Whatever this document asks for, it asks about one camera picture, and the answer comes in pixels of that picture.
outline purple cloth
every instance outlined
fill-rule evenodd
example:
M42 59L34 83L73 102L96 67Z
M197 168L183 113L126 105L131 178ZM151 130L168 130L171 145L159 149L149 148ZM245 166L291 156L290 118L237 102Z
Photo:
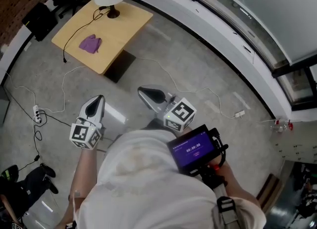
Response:
M96 38L96 35L93 34L91 36L86 37L79 45L81 49L89 53L98 52L99 46L101 45L101 38Z

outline power strip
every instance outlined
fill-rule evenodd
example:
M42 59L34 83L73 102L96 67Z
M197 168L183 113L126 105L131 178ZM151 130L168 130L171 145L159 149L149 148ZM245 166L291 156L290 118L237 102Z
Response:
M235 117L235 118L237 118L237 117L242 117L245 113L246 113L246 112L244 112L244 110L242 110L242 111L236 113L236 114L234 115L234 117Z
M40 124L41 122L42 122L42 118L40 117L40 115L39 115L39 107L38 107L38 105L35 105L34 107L33 107L33 113L34 113L34 117L33 117L33 119L34 119L34 121L35 122L37 122L38 124Z

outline wooden table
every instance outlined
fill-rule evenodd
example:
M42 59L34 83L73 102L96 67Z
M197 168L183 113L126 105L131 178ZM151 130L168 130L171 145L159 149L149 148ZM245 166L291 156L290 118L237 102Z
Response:
M93 19L93 13L98 7L94 0L91 0L58 31L52 42L63 49L74 32ZM65 51L98 74L105 74L117 82L135 59L123 48L153 14L125 2L115 5L115 8L120 11L117 18L110 19L104 15L80 29L68 42ZM92 34L102 39L98 52L94 54L79 48L80 43Z

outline purple screen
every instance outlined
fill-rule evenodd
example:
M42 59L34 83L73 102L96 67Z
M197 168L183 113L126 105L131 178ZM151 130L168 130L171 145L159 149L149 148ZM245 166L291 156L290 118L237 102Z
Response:
M214 149L206 132L173 147L172 153L180 166L186 166Z

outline white t-shirt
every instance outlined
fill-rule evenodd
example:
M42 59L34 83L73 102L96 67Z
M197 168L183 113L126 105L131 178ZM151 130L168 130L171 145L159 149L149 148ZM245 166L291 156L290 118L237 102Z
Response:
M134 131L109 149L96 186L82 203L79 229L212 229L214 192L182 175L166 146L167 131ZM255 204L235 198L247 228L263 228L265 216Z

